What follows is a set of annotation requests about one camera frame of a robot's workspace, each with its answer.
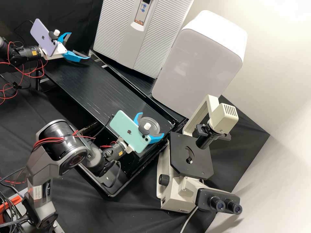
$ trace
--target white ventilated panel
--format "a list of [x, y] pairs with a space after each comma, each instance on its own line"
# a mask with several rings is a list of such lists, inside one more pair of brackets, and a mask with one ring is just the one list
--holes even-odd
[[104, 0], [94, 50], [114, 60], [123, 42], [135, 0]]
[[159, 0], [134, 69], [156, 78], [193, 0]]

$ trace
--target black cloth backdrop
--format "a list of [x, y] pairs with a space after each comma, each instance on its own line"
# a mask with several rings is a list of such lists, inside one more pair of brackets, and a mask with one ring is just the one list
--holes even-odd
[[[59, 29], [61, 34], [72, 32], [67, 49], [87, 51], [96, 35], [102, 0], [10, 0], [0, 3], [0, 36], [8, 41], [22, 41], [13, 30], [23, 21], [39, 18], [48, 30]], [[30, 23], [17, 32], [27, 45], [37, 44], [30, 34]]]

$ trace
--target label sticker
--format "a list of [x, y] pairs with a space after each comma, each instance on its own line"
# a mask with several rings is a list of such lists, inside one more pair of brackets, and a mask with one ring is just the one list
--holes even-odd
[[32, 199], [38, 200], [42, 198], [42, 186], [32, 186], [28, 180], [28, 193], [31, 195]]

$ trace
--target black platform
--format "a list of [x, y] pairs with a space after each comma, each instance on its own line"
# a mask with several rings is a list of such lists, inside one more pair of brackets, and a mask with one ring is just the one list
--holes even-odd
[[[102, 62], [95, 62], [92, 59], [86, 64], [76, 64], [65, 59], [58, 59], [49, 62], [45, 74], [102, 125], [107, 123], [112, 114], [122, 110], [131, 119], [134, 119], [138, 112], [143, 112], [146, 117], [152, 117], [159, 123], [160, 132], [164, 133], [165, 136], [172, 130], [178, 130], [178, 126], [183, 123], [185, 118], [159, 105], [148, 96], [148, 90], [152, 87], [152, 83], [149, 82], [150, 78], [124, 72], [121, 75], [120, 71], [120, 69], [116, 70], [112, 66], [102, 68]], [[135, 83], [130, 84], [128, 80], [125, 80], [124, 75], [132, 78]], [[145, 83], [145, 89], [140, 91], [143, 83]], [[110, 127], [108, 130], [111, 135], [114, 135], [111, 141], [115, 140], [118, 135]], [[95, 141], [98, 146], [107, 143], [109, 142]], [[109, 196], [115, 196], [133, 177], [142, 171], [165, 143], [166, 140], [163, 139], [159, 143], [148, 145], [142, 153], [132, 152], [130, 155], [123, 156], [120, 159], [123, 172], [119, 175], [116, 184], [110, 189], [104, 187], [102, 183], [107, 186], [110, 185], [108, 180], [110, 181], [117, 174], [117, 166], [101, 178], [95, 177], [83, 167], [82, 169]]]

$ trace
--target microscope focus knob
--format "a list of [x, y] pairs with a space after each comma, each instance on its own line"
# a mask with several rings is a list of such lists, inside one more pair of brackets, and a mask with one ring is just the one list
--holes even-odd
[[161, 174], [159, 176], [159, 184], [160, 185], [164, 185], [164, 186], [168, 186], [168, 184], [169, 184], [169, 176], [165, 175], [165, 174]]

